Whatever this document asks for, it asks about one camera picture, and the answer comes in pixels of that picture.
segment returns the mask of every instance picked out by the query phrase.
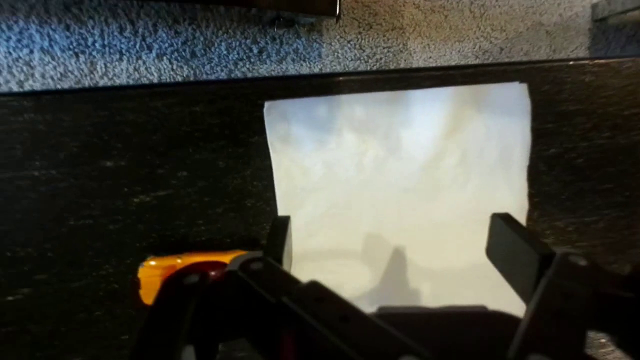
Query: orange object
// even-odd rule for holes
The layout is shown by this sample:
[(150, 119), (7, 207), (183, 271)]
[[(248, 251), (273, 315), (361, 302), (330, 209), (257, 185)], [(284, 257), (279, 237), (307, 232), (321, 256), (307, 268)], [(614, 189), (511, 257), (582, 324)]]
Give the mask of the orange object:
[(141, 297), (145, 304), (154, 304), (162, 281), (176, 270), (196, 264), (196, 261), (224, 261), (230, 264), (236, 256), (246, 253), (246, 250), (226, 250), (226, 251), (186, 251), (174, 256), (150, 256), (138, 265)]

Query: dark granite countertop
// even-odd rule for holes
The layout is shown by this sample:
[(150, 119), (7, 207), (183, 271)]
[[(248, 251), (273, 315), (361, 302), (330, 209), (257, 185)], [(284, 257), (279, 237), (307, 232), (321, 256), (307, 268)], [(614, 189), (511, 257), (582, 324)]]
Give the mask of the dark granite countertop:
[(531, 84), (528, 224), (604, 264), (640, 260), (640, 58), (0, 95), (0, 353), (126, 358), (136, 260), (171, 240), (263, 240), (269, 98)]

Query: white paper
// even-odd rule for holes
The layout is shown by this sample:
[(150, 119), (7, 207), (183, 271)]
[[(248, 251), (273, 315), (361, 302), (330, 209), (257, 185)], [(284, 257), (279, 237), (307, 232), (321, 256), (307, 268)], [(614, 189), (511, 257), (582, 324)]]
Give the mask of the white paper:
[(364, 309), (524, 304), (485, 256), (489, 217), (528, 209), (527, 84), (269, 101), (293, 271)]

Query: paper sheet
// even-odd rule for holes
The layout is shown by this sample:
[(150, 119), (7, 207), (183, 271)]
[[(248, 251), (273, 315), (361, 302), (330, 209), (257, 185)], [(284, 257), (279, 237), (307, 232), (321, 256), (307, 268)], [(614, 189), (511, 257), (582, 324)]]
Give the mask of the paper sheet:
[(364, 309), (524, 304), (485, 256), (528, 209), (527, 84), (276, 99), (264, 108), (293, 271)]

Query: speckled stone surface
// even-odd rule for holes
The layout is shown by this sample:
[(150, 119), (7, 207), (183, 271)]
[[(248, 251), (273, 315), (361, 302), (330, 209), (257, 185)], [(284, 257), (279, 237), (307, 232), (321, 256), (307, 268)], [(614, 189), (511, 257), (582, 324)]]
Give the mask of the speckled stone surface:
[(264, 237), (263, 99), (507, 79), (535, 101), (531, 230), (640, 261), (639, 58), (0, 95), (2, 358), (126, 358), (136, 260)]
[(192, 4), (0, 0), (0, 89), (582, 58), (590, 25), (590, 0), (345, 0), (343, 20), (323, 24)]

